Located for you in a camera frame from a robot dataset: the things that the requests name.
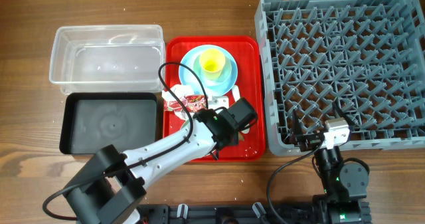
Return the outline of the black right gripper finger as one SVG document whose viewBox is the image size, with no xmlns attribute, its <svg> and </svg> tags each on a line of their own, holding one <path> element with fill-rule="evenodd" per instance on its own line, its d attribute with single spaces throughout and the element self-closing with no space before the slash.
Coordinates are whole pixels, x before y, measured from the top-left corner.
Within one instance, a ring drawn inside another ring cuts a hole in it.
<svg viewBox="0 0 425 224">
<path fill-rule="evenodd" d="M 348 123 L 349 127 L 353 127 L 355 125 L 354 121 L 352 121 L 352 119 L 350 119 L 350 117 L 348 117 L 348 115 L 346 115 L 346 113 L 342 111 L 342 109 L 338 106 L 338 103 L 336 101 L 332 102 L 332 108 L 339 118 L 343 118 Z"/>
<path fill-rule="evenodd" d="M 296 110 L 292 110 L 292 133 L 294 138 L 302 138 L 303 132 Z"/>
</svg>

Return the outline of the red snack wrapper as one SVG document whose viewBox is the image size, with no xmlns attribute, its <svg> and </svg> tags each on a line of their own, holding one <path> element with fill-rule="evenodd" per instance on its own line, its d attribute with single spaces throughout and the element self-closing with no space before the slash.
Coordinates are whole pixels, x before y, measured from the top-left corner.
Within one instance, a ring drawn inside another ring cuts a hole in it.
<svg viewBox="0 0 425 224">
<path fill-rule="evenodd" d="M 180 98 L 180 101 L 189 112 L 197 112 L 207 107 L 207 101 L 203 95 L 192 94 L 184 96 Z M 163 109 L 169 112 L 183 112 L 182 106 L 175 99 L 164 101 Z"/>
</svg>

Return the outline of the white paper napkin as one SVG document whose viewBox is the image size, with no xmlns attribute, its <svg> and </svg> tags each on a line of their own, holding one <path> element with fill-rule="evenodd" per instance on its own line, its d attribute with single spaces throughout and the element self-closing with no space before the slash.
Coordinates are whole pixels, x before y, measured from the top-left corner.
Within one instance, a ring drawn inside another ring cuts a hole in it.
<svg viewBox="0 0 425 224">
<path fill-rule="evenodd" d="M 170 91 L 164 91 L 164 90 L 162 91 L 161 96 L 163 101 L 171 101 L 172 99 L 175 99 L 171 95 L 171 92 L 173 92 L 179 100 L 180 98 L 184 96 L 195 94 L 195 91 L 190 86 L 176 84 L 175 86 L 171 88 Z M 207 108 L 213 109 L 213 110 L 220 107 L 229 108 L 230 106 L 230 102 L 227 96 L 212 96 L 211 98 L 205 98 L 205 100 L 207 101 Z M 174 113 L 181 120 L 188 120 L 188 115 L 185 111 L 171 112 L 171 113 Z"/>
</svg>

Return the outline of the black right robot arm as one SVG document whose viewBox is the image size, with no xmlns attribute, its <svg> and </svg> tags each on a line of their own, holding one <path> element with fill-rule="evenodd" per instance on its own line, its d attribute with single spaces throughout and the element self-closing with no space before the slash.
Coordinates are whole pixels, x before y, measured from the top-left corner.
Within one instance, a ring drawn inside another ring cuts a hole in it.
<svg viewBox="0 0 425 224">
<path fill-rule="evenodd" d="M 369 166 L 357 158 L 344 159 L 340 147 L 350 140 L 354 121 L 332 103 L 336 118 L 324 129 L 304 134 L 296 111 L 292 112 L 292 142 L 301 151 L 313 152 L 314 168 L 324 194 L 313 197 L 316 223 L 371 223 L 371 209 L 364 198 L 369 184 Z"/>
</svg>

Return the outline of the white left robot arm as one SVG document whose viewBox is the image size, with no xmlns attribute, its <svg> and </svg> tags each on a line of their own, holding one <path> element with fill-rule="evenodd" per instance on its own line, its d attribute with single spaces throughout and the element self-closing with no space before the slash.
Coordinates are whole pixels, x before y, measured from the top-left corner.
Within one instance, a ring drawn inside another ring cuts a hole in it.
<svg viewBox="0 0 425 224">
<path fill-rule="evenodd" d="M 64 188 L 80 223 L 136 223 L 147 188 L 177 167 L 234 143 L 257 114 L 232 106 L 199 110 L 178 132 L 122 153 L 99 150 Z"/>
</svg>

